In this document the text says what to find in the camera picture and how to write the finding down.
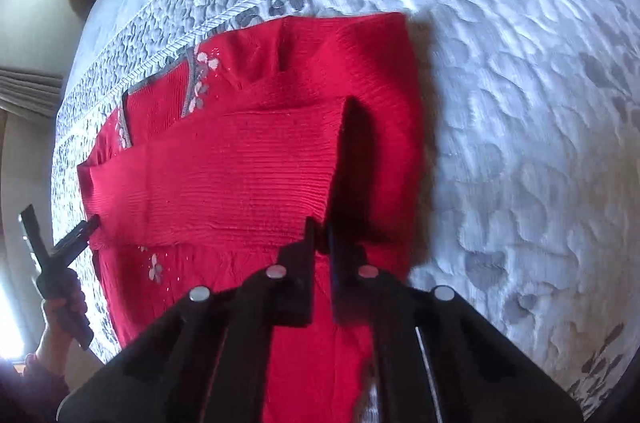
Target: hand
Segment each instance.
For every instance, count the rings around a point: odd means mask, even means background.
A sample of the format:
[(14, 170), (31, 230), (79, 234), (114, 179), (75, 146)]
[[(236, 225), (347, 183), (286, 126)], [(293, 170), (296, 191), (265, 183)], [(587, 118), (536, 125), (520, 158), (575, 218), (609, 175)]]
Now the hand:
[(63, 376), (66, 365), (66, 357), (73, 337), (60, 326), (56, 311), (67, 304), (72, 311), (86, 313), (87, 305), (84, 301), (84, 293), (80, 291), (78, 275), (72, 269), (66, 270), (65, 290), (69, 291), (69, 299), (48, 299), (42, 301), (42, 314), (45, 320), (45, 329), (36, 350), (38, 362), (48, 371), (57, 376)]

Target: curtain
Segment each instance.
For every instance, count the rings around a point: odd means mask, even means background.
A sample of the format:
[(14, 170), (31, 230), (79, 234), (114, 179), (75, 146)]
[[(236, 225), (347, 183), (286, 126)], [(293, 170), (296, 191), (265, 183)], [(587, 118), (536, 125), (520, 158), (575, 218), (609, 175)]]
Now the curtain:
[(63, 80), (0, 68), (0, 108), (36, 123), (50, 124), (60, 106)]

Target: bright light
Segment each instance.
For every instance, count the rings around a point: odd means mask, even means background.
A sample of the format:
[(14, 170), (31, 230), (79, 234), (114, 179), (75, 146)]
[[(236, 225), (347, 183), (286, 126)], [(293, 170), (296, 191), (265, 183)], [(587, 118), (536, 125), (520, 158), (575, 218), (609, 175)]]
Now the bright light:
[(21, 358), (24, 355), (24, 342), (20, 337), (20, 330), (15, 323), (4, 290), (0, 285), (0, 356), (5, 359)]

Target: red garment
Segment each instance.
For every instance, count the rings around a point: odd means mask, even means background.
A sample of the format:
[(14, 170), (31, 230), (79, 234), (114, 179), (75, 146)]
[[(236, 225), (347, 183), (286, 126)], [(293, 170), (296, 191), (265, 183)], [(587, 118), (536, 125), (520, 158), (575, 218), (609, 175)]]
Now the red garment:
[[(309, 215), (349, 221), (370, 262), (405, 275), (422, 116), (404, 16), (287, 17), (189, 56), (130, 90), (78, 167), (121, 344), (190, 288), (236, 287), (273, 263)], [(352, 419), (370, 338), (333, 323), (321, 255), (314, 294), (310, 327), (274, 331), (267, 423)]]

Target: mattress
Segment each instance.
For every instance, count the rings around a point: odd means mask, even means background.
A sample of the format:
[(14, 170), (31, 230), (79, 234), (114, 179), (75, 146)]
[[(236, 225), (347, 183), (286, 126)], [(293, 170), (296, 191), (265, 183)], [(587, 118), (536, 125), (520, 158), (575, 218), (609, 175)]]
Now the mattress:
[[(640, 345), (640, 0), (98, 0), (57, 119), (54, 237), (124, 88), (228, 29), (386, 11), (408, 18), (435, 168), (410, 280), (454, 287), (588, 416)], [(76, 265), (106, 361), (90, 252)]]

